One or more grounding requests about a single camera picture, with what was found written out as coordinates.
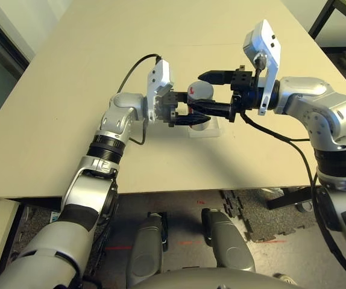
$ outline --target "robotic arm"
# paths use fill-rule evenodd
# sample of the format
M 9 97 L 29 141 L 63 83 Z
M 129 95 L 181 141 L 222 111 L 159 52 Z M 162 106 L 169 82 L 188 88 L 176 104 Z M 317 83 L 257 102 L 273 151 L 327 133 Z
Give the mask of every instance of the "robotic arm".
M 341 231 L 346 239 L 346 95 L 318 78 L 285 77 L 276 81 L 273 76 L 280 62 L 280 44 L 266 20 L 247 35 L 244 51 L 256 68 L 255 77 L 242 67 L 235 71 L 211 70 L 199 76 L 211 84 L 230 84 L 230 104 L 198 100 L 188 106 L 230 122 L 234 122 L 236 113 L 247 122 L 245 110 L 252 109 L 258 109 L 259 115 L 274 110 L 275 114 L 298 119 L 309 133 L 318 162 L 316 171 L 322 184 L 317 191 L 318 209 L 326 226 Z M 266 77 L 259 79 L 266 65 Z
M 99 218 L 110 219 L 117 207 L 116 177 L 134 121 L 169 126 L 196 125 L 222 116 L 234 122 L 236 113 L 258 109 L 297 118 L 309 131 L 323 185 L 319 209 L 326 225 L 346 238 L 346 95 L 316 78 L 275 80 L 280 44 L 267 21 L 247 35 L 244 51 L 265 78 L 243 68 L 213 70 L 199 77 L 211 84 L 230 84 L 231 102 L 193 101 L 196 111 L 181 116 L 179 102 L 187 93 L 173 92 L 169 63 L 160 60 L 148 75 L 147 94 L 118 93 L 110 101 L 87 154 L 82 157 L 63 196 L 58 220 L 45 226 L 0 276 L 0 288 L 78 288 L 91 251 Z

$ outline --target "black floor mat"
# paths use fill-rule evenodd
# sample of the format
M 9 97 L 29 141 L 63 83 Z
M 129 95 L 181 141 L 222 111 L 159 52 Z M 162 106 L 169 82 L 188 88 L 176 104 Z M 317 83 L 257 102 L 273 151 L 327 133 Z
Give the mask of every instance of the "black floor mat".
M 299 212 L 295 206 L 269 210 L 266 200 L 281 196 L 280 193 L 267 193 L 262 190 L 224 191 L 225 210 L 230 217 L 244 220 L 247 228 L 247 239 L 254 242 L 270 241 L 276 235 L 288 235 L 296 228 L 313 226 L 313 212 Z

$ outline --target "wall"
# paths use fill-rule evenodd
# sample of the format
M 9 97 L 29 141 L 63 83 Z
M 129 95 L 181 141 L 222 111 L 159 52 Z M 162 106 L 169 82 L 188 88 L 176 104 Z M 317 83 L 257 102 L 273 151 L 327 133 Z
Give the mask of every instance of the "wall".
M 0 27 L 31 61 L 72 0 L 0 0 Z
M 327 0 L 282 0 L 288 10 L 310 30 Z M 320 47 L 346 46 L 346 17 L 334 11 L 316 38 Z

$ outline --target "metal frame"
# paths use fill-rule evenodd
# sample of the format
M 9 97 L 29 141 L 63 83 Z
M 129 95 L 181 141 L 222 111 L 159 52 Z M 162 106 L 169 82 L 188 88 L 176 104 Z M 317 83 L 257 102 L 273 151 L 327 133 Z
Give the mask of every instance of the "metal frame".
M 19 79 L 29 62 L 0 28 L 0 63 Z
M 9 200 L 14 200 L 25 206 L 44 208 L 55 212 L 60 212 L 62 202 L 61 197 L 19 197 L 9 198 Z
M 292 206 L 300 202 L 311 200 L 311 187 L 301 188 L 293 192 L 290 192 L 288 188 L 284 188 L 283 192 L 284 196 L 267 201 L 269 210 Z
M 316 18 L 308 32 L 313 39 L 318 36 L 324 24 L 326 24 L 335 9 L 338 9 L 339 12 L 346 16 L 346 0 L 327 0 L 318 18 Z
M 16 210 L 14 220 L 11 224 L 10 232 L 8 233 L 8 237 L 5 241 L 2 255 L 0 256 L 0 275 L 1 273 L 3 273 L 4 269 L 7 266 L 7 262 L 10 257 L 11 249 L 14 244 L 15 235 L 17 233 L 17 229 L 19 228 L 20 219 L 22 218 L 24 208 L 25 205 L 20 204 Z

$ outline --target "small object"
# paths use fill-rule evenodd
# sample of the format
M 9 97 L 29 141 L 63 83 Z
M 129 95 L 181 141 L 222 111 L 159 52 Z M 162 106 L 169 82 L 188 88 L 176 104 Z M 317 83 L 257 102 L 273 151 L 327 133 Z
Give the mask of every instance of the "small object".
M 206 81 L 193 82 L 187 89 L 187 101 L 188 103 L 197 99 L 212 99 L 213 98 L 213 86 Z M 188 107 L 189 113 L 195 113 L 195 111 Z M 199 125 L 191 125 L 190 127 L 196 131 L 203 131 L 209 125 L 208 122 L 200 123 Z
M 292 284 L 292 285 L 297 285 L 297 283 L 288 275 L 277 273 L 277 274 L 274 275 L 274 277 L 282 280 L 285 283 Z
M 253 58 L 253 63 L 256 69 L 264 70 L 267 66 L 267 55 L 263 51 L 260 51 Z
M 22 239 L 23 234 L 24 234 L 24 231 L 20 232 L 20 234 L 19 234 L 19 238 L 17 239 L 17 243 L 18 243 L 18 244 L 20 243 L 20 241 L 21 241 L 21 239 Z
M 202 131 L 197 131 L 193 128 L 188 128 L 188 133 L 190 138 L 204 138 L 204 137 L 219 137 L 221 130 L 219 128 L 219 123 L 216 117 L 212 117 L 208 121 L 208 127 Z
M 210 209 L 208 208 L 203 208 L 201 210 L 201 223 L 203 224 L 203 230 L 204 230 L 204 239 L 205 239 L 205 243 L 206 245 L 208 245 L 209 247 L 212 246 L 212 237 L 210 235 L 210 225 L 209 225 L 209 218 L 208 218 L 208 213 L 209 213 Z
M 150 217 L 150 216 L 161 217 L 161 224 L 162 224 L 162 230 L 161 230 L 162 251 L 166 252 L 169 249 L 169 242 L 168 242 L 168 214 L 167 214 L 167 212 L 159 212 L 159 213 L 148 212 L 148 217 Z
M 19 256 L 19 252 L 14 251 L 14 252 L 11 253 L 10 258 L 11 258 L 12 261 L 15 261 L 18 256 Z
M 313 211 L 312 201 L 297 203 L 296 208 L 301 213 L 312 212 Z
M 209 116 L 195 112 L 187 115 L 178 114 L 175 110 L 179 102 L 187 103 L 186 92 L 167 92 L 164 96 L 156 98 L 156 115 L 158 119 L 168 123 L 169 127 L 175 125 L 198 125 L 210 120 Z
M 60 213 L 58 213 L 58 212 L 51 212 L 50 223 L 57 221 L 59 215 L 60 215 Z
M 271 193 L 271 194 L 281 194 L 282 196 L 284 196 L 284 192 L 282 188 L 262 188 L 261 190 L 267 191 L 268 193 Z

